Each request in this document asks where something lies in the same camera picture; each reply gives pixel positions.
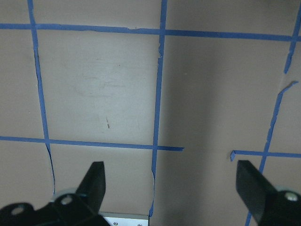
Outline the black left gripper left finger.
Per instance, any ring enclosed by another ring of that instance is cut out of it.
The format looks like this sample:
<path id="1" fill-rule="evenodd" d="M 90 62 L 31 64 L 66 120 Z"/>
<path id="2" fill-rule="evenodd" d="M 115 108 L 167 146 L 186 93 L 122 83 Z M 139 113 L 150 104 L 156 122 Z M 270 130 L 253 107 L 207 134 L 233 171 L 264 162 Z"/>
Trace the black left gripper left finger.
<path id="1" fill-rule="evenodd" d="M 106 191 L 102 161 L 93 162 L 73 193 L 66 193 L 35 210 L 30 203 L 12 203 L 0 209 L 2 226 L 108 226 L 99 214 Z"/>

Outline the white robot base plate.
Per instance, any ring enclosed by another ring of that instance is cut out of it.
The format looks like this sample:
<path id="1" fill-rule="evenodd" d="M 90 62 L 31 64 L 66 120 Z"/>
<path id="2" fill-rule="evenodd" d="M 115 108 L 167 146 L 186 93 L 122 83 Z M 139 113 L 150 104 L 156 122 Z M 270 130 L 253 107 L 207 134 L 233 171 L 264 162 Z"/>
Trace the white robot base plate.
<path id="1" fill-rule="evenodd" d="M 108 222 L 110 226 L 149 226 L 149 216 L 99 212 L 99 214 Z"/>

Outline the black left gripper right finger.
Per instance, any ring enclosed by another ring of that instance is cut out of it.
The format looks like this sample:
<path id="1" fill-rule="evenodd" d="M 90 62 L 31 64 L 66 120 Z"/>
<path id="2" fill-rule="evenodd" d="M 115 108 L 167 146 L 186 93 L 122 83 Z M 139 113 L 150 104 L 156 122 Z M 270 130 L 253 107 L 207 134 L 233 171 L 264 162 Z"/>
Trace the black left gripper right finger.
<path id="1" fill-rule="evenodd" d="M 239 160 L 236 191 L 259 226 L 299 226 L 301 195 L 276 189 L 248 160 Z"/>

